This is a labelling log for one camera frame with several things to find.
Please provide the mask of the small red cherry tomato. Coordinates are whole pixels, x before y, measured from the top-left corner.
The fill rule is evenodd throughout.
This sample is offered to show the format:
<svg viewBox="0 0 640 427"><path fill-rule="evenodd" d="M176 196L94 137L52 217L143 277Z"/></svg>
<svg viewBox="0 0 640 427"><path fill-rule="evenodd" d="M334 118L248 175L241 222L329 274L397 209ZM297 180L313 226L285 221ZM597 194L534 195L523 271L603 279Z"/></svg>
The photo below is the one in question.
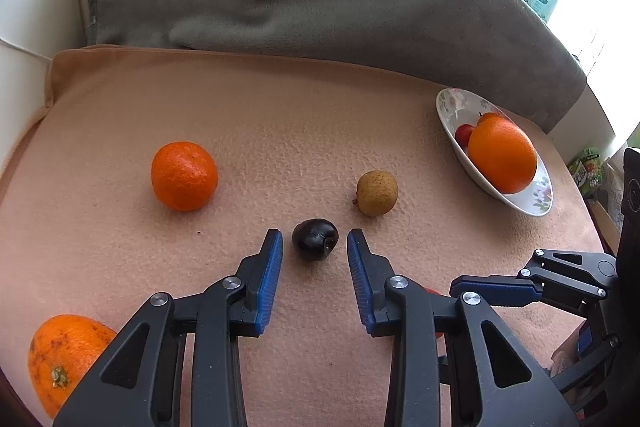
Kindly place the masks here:
<svg viewBox="0 0 640 427"><path fill-rule="evenodd" d="M474 129L475 127L472 126L472 124L462 124L457 127L456 132L454 132L454 139L462 150L466 150L468 148Z"/></svg>

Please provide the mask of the small mandarin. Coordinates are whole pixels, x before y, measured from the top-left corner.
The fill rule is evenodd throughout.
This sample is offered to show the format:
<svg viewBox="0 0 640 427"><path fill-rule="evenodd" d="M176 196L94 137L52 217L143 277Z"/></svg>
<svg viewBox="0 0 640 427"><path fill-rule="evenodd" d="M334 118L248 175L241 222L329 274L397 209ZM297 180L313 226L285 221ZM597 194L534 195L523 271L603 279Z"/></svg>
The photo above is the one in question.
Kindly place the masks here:
<svg viewBox="0 0 640 427"><path fill-rule="evenodd" d="M502 116L494 112L485 113L483 115L480 115L480 118L478 118L476 125L479 126L480 124L483 124L483 122L491 119L495 119L495 118L502 118Z"/></svg>
<svg viewBox="0 0 640 427"><path fill-rule="evenodd" d="M156 198L171 210L190 212L203 208L215 194L218 170L213 157L193 142L163 145L151 164Z"/></svg>

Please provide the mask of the dark cherry without stem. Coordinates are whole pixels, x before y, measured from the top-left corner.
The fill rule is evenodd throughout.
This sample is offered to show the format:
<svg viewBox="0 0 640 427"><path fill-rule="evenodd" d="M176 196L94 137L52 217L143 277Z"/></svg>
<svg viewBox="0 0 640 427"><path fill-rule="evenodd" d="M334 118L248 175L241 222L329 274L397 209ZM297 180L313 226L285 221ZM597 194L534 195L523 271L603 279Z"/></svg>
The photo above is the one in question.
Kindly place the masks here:
<svg viewBox="0 0 640 427"><path fill-rule="evenodd" d="M332 253L340 239L336 226L329 220L314 218L296 225L292 243L298 257L305 261L322 261Z"/></svg>

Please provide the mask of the medium orange tangerine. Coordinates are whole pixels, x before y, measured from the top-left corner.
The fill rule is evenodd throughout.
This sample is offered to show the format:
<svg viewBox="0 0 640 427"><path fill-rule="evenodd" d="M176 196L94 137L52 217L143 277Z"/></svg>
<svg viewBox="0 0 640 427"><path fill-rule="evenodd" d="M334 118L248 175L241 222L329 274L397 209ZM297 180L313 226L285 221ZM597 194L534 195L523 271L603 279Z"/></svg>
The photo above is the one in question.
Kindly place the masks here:
<svg viewBox="0 0 640 427"><path fill-rule="evenodd" d="M27 367L50 418L55 418L115 336L113 329L77 314L55 315L38 327L27 352Z"/></svg>

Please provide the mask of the green snack packet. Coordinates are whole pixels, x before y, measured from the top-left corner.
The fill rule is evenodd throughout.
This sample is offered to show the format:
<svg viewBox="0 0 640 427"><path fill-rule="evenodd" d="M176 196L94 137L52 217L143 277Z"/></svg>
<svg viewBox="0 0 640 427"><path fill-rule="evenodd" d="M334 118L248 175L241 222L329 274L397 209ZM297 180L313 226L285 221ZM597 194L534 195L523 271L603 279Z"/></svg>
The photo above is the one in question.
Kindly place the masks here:
<svg viewBox="0 0 640 427"><path fill-rule="evenodd" d="M597 147L586 147L567 165L583 198L593 198L603 182L602 157Z"/></svg>

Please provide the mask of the large orange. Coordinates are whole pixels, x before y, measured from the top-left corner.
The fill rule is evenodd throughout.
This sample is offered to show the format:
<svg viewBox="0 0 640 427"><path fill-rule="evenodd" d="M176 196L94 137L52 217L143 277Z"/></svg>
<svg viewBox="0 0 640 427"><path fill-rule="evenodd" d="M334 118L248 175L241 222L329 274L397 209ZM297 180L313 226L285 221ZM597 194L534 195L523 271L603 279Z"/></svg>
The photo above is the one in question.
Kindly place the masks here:
<svg viewBox="0 0 640 427"><path fill-rule="evenodd" d="M490 117L479 122L468 145L477 170L502 194L515 194L533 181L538 159L528 135L512 121Z"/></svg>

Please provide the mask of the brown longan far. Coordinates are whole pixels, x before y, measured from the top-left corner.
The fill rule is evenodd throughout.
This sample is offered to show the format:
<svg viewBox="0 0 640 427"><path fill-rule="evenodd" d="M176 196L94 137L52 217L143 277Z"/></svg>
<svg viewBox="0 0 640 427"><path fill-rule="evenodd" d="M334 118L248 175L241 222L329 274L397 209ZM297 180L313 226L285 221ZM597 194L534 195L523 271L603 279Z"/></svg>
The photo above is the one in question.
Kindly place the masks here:
<svg viewBox="0 0 640 427"><path fill-rule="evenodd" d="M383 170L363 173L358 180L354 203L368 217L381 217L394 208L398 199L395 177Z"/></svg>

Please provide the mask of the floral white plate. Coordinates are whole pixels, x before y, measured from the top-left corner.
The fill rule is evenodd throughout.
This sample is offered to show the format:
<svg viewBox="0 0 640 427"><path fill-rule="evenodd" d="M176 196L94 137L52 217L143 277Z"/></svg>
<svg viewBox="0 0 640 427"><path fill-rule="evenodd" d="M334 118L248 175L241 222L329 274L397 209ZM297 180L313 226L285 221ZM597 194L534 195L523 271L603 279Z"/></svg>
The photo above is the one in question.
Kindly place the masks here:
<svg viewBox="0 0 640 427"><path fill-rule="evenodd" d="M537 170L532 182L514 194L499 192L472 163L454 135L462 124L477 124L480 116L495 113L508 121L512 119L501 108L481 96L463 89L445 88L436 95L436 113L448 136L454 153L469 177L488 195L530 217L548 215L553 205L553 187L544 161L539 154Z"/></svg>

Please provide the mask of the pink beige blanket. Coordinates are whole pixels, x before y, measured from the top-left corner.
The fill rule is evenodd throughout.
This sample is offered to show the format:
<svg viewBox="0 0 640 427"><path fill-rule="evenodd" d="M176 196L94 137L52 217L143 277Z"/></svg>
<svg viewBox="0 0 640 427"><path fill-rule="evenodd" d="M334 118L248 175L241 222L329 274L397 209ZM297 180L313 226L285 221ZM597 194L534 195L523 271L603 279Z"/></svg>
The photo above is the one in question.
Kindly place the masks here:
<svg viewBox="0 0 640 427"><path fill-rule="evenodd" d="M157 291L204 291L258 251L266 232L310 218L360 228L394 269L448 291L461 274L513 274L536 248L600 241L548 136L522 128L550 172L554 202L532 218L465 173L436 114L434 83L352 65L97 48L60 54L48 106L14 153L1 199L1 366L38 421L27 351L49 317L119 329ZM213 157L200 210L155 196L151 164L171 142ZM391 173L398 199L368 217L360 176Z"/></svg>

